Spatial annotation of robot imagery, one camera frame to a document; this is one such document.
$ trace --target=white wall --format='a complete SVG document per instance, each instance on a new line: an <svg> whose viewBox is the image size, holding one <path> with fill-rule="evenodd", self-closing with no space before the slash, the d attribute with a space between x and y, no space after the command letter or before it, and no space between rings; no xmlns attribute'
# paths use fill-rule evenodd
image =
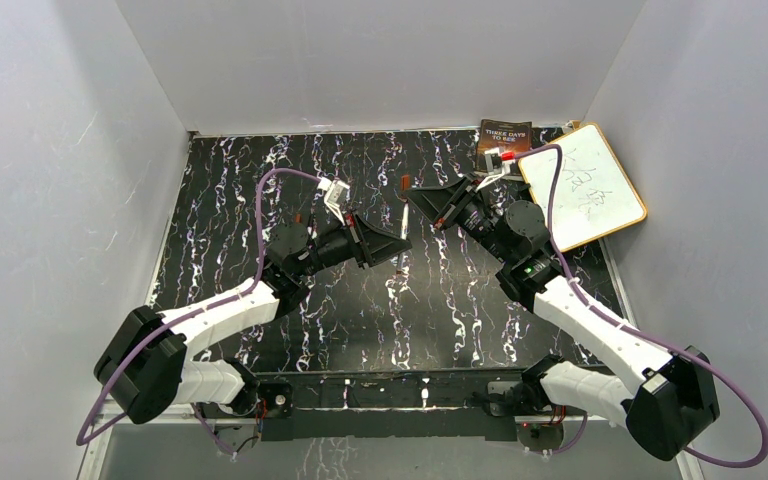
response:
<svg viewBox="0 0 768 480"><path fill-rule="evenodd" d="M74 478L186 132L112 0L0 1L0 480Z"/></svg>
<svg viewBox="0 0 768 480"><path fill-rule="evenodd" d="M188 130L581 118L644 0L117 0Z"/></svg>
<svg viewBox="0 0 768 480"><path fill-rule="evenodd" d="M767 3L649 1L586 119L649 207L611 238L640 325L700 347L768 419ZM757 427L718 392L722 417L697 446L754 455ZM704 472L768 478L768 460Z"/></svg>

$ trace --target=black marble surface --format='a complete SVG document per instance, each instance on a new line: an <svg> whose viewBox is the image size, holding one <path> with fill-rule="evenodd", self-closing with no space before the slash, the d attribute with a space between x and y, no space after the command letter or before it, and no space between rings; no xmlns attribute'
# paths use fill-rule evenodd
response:
<svg viewBox="0 0 768 480"><path fill-rule="evenodd" d="M561 134L535 129L534 144ZM256 269L254 190L274 167L337 176L371 223L397 232L402 175L414 184L453 181L472 168L474 130L201 138L192 142L152 301L160 310L232 288ZM502 181L504 204L521 183ZM315 185L278 176L264 196L264 226L313 213L327 222ZM565 333L510 302L498 262L457 228L434 231L410 215L409 274L395 263L354 262L318 273L300 311L235 335L197 356L236 355L258 372L530 366L547 353L595 358ZM619 310L598 243L567 253L582 285Z"/></svg>

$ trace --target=handwriting on whiteboard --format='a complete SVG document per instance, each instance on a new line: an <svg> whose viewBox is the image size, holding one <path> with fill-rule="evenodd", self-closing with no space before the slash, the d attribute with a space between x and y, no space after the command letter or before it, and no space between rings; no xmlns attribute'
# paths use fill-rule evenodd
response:
<svg viewBox="0 0 768 480"><path fill-rule="evenodd" d="M608 196L614 192L588 186L599 174L596 168L579 167L575 158L576 150L578 148L564 152L564 181L569 185L570 192L577 194L578 211L590 220L590 214L605 205Z"/></svg>

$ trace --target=wooden whiteboard frame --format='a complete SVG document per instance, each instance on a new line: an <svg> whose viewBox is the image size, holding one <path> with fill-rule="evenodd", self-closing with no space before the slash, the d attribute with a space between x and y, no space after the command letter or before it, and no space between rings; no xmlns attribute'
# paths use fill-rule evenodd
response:
<svg viewBox="0 0 768 480"><path fill-rule="evenodd" d="M588 243L590 243L590 242L592 242L594 240L598 240L598 239L600 239L602 237L608 236L608 235L610 235L610 234L612 234L612 233L614 233L614 232L616 232L618 230L622 230L623 228L626 228L628 226L634 225L635 223L640 223L643 220L645 220L647 216L649 216L649 210L646 208L646 204L643 203L643 200L640 198L640 195L637 194L637 190L634 188L634 185L632 185L631 180L628 179L628 174L625 173L625 169L622 168L622 164L620 163L619 159L617 158L617 155L614 153L614 150L611 148L611 144L608 143L608 139L605 138L605 134L602 133L602 129L599 128L599 125L597 125L596 123L592 123L592 122L581 124L578 128L576 128L572 132L567 133L565 135L562 135L562 136L556 138L555 140L553 140L553 141L551 141L549 143L558 143L559 141L563 140L567 136L572 135L575 132L579 131L580 129L582 129L584 127L588 127L590 125L596 127L596 131L599 132L599 136L602 137L602 141L605 142L605 146L608 147L608 151L611 153L611 156L614 157L614 162L617 163L617 167L620 169L620 172L623 174L623 178L625 178L625 181L628 184L628 187L631 189L631 192L634 194L634 198L637 199L637 203L639 203L640 207L643 209L643 215L641 215L640 218L638 218L636 220L632 220L632 221L630 221L630 222L628 222L626 224L620 225L619 227L616 227L613 230L607 231L607 232L605 232L605 233L603 233L601 235L596 235L595 237L592 237L592 238L589 238L587 240L584 240L584 241L582 241L580 243L577 243L577 244L575 244L575 245L573 245L571 247L567 247L566 249L561 250L562 252L569 252L572 249L578 248L578 247L580 247L582 245L585 245L585 244L588 244ZM525 175L525 169L522 168L523 163L527 162L528 160L529 160L529 157L521 158L517 162L517 167L519 168L519 173L520 173L520 175L522 175L522 179L525 181L525 183L531 185L531 182L528 181L528 177ZM534 190L530 186L528 187L528 192L531 194L531 200L534 203L537 203L537 198L534 196Z"/></svg>

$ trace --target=gray wall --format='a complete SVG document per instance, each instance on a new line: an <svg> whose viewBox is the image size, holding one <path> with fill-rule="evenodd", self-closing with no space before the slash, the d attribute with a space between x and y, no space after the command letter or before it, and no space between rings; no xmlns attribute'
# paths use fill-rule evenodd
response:
<svg viewBox="0 0 768 480"><path fill-rule="evenodd" d="M117 0L184 126L581 118L644 0Z"/></svg>
<svg viewBox="0 0 768 480"><path fill-rule="evenodd" d="M569 428L575 432L578 425L571 422ZM477 437L317 438L261 443L231 463L216 456L200 425L122 425L114 430L101 479L681 478L675 463L650 457L625 429L607 422L590 422L573 450L548 463L516 445Z"/></svg>
<svg viewBox="0 0 768 480"><path fill-rule="evenodd" d="M702 348L768 419L768 5L651 0L586 119L649 207L610 240L639 324ZM697 446L754 455L751 416L718 391L722 417ZM768 461L703 468L768 478Z"/></svg>
<svg viewBox="0 0 768 480"><path fill-rule="evenodd" d="M74 478L186 132L112 0L0 1L0 480Z"/></svg>

